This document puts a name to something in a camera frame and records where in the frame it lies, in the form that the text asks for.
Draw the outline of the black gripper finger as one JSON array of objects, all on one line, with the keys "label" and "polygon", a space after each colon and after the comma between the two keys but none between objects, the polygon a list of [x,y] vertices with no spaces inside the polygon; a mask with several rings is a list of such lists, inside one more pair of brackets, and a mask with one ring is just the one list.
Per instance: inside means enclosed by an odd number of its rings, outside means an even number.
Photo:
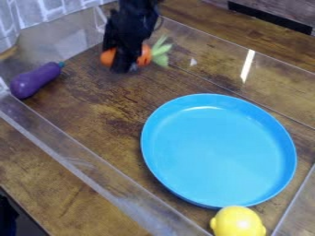
[{"label": "black gripper finger", "polygon": [[126,74],[137,70],[137,57],[141,55],[141,46],[136,45],[133,48],[118,46],[113,63],[109,66],[110,71],[117,74]]},{"label": "black gripper finger", "polygon": [[106,30],[102,35],[102,50],[106,51],[117,45],[116,35],[112,30]]}]

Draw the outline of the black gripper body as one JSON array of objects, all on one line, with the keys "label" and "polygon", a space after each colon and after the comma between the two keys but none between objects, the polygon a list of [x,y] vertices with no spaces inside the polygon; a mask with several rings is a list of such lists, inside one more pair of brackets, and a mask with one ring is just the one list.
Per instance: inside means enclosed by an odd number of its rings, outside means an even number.
[{"label": "black gripper body", "polygon": [[117,0],[117,9],[112,9],[104,31],[116,35],[114,47],[133,48],[149,38],[158,17],[160,0]]}]

